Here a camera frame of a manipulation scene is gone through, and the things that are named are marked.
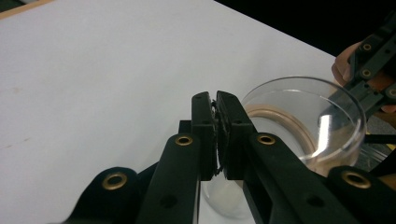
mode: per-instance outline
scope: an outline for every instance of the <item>clear plastic dish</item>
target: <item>clear plastic dish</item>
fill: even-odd
[[[312,171],[354,165],[366,133],[359,102],[344,88],[315,77],[266,82],[241,101],[258,132],[279,136]]]

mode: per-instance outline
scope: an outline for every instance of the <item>white tabletop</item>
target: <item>white tabletop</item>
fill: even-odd
[[[0,223],[62,222],[103,170],[160,158],[191,97],[333,56],[209,0],[58,0],[0,20]],[[200,223],[227,220],[201,200]]]

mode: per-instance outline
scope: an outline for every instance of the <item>finger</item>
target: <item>finger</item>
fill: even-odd
[[[350,66],[347,60],[360,44],[361,42],[358,42],[344,49],[334,60],[334,65],[339,74],[343,77],[343,80],[349,81],[350,79]]]
[[[396,78],[380,71],[375,77],[367,81],[367,84],[375,90],[382,91],[394,82],[396,82]]]
[[[345,84],[347,84],[346,81],[343,80],[343,76],[341,75],[337,66],[335,66],[335,63],[332,65],[332,74],[334,75],[334,78],[338,82],[338,84],[340,84],[341,86],[344,86]]]
[[[381,109],[385,113],[395,113],[396,112],[396,105],[383,105],[381,107]]]

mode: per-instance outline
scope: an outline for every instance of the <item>brass rivet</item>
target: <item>brass rivet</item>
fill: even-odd
[[[364,45],[363,45],[363,49],[369,51],[369,50],[371,50],[371,45],[369,45],[369,44],[364,44]]]
[[[356,172],[344,171],[341,176],[349,185],[358,189],[369,189],[371,187],[370,180]]]
[[[122,172],[116,172],[113,174],[109,174],[102,182],[102,187],[107,190],[120,189],[122,186],[126,184],[128,177]]]
[[[369,77],[371,75],[370,70],[368,69],[364,69],[363,71],[361,71],[361,73],[365,76],[365,77]]]
[[[189,144],[192,143],[192,138],[185,135],[185,136],[180,136],[176,139],[176,144],[179,146],[188,146]]]
[[[271,146],[275,143],[275,138],[273,138],[269,135],[259,135],[257,137],[257,141],[259,141],[261,144]]]
[[[389,91],[389,94],[390,94],[391,96],[396,96],[396,89],[390,90],[390,91]]]

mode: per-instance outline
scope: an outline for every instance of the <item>hole in bracket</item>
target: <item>hole in bracket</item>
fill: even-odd
[[[177,204],[177,197],[175,195],[165,195],[160,199],[160,205],[163,208],[171,208]]]
[[[102,187],[107,190],[114,190],[122,188],[127,181],[128,177],[122,172],[109,174],[102,182]]]
[[[363,49],[369,51],[369,50],[371,50],[371,45],[365,44],[365,45],[363,45]]]
[[[257,141],[259,141],[261,144],[271,146],[275,143],[275,138],[273,138],[269,135],[259,135],[257,137]]]
[[[314,194],[309,194],[306,197],[305,201],[314,207],[323,207],[325,205],[323,200],[320,199],[319,196]]]
[[[390,90],[390,91],[389,91],[389,94],[390,94],[391,96],[396,96],[396,90],[395,90],[395,89]]]
[[[185,135],[185,136],[180,136],[176,139],[176,144],[179,146],[188,146],[189,144],[192,143],[192,138]]]
[[[363,71],[361,71],[361,73],[365,76],[365,77],[369,77],[371,75],[370,70],[368,69],[364,69]]]
[[[371,182],[361,174],[352,171],[344,171],[341,177],[351,186],[358,189],[368,189],[371,187]]]

